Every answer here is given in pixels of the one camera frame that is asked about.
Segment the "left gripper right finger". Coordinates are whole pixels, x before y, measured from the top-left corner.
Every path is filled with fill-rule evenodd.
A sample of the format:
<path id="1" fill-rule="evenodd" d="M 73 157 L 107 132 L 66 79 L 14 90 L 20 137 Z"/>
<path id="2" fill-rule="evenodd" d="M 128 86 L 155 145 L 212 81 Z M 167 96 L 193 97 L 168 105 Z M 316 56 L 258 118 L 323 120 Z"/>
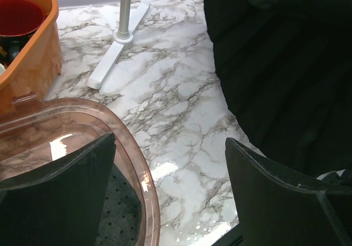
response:
<path id="1" fill-rule="evenodd" d="M 225 157 L 245 245 L 351 245 L 351 187 L 291 170 L 233 138 Z"/>

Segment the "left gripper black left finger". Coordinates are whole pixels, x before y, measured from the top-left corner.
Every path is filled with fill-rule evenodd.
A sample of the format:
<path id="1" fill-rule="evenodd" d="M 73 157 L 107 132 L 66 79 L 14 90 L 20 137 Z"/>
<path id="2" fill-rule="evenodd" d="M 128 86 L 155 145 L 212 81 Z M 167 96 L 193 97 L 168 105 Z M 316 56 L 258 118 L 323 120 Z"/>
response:
<path id="1" fill-rule="evenodd" d="M 116 153 L 105 134 L 1 181 L 1 245 L 94 245 Z"/>

